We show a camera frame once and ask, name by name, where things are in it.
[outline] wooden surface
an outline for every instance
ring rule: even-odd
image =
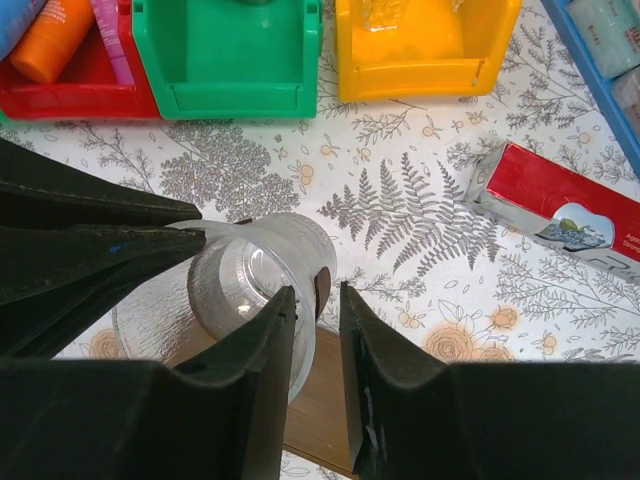
[[[356,478],[350,473],[340,337],[323,328],[316,328],[311,374],[289,405],[284,444],[291,453]]]

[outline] pink tube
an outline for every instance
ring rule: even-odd
[[[91,0],[91,5],[116,80],[121,85],[133,85],[135,81],[118,37],[118,0]]]

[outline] orange tube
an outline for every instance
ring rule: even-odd
[[[34,82],[53,83],[93,22],[90,0],[49,0],[11,53],[11,63]]]

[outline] leaf pattern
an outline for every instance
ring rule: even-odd
[[[629,363],[640,288],[461,204],[474,166],[509,139],[623,195],[640,190],[538,0],[523,0],[486,96],[343,103],[335,2],[325,2],[315,119],[0,124],[0,137],[109,181],[237,221],[296,211],[338,254],[318,323],[337,331],[337,287],[448,360]],[[62,356],[89,358],[106,316]],[[281,478],[335,480],[283,453]]]

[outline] toothpaste box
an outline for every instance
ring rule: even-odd
[[[480,161],[465,204],[640,283],[640,204],[518,145],[507,142]]]

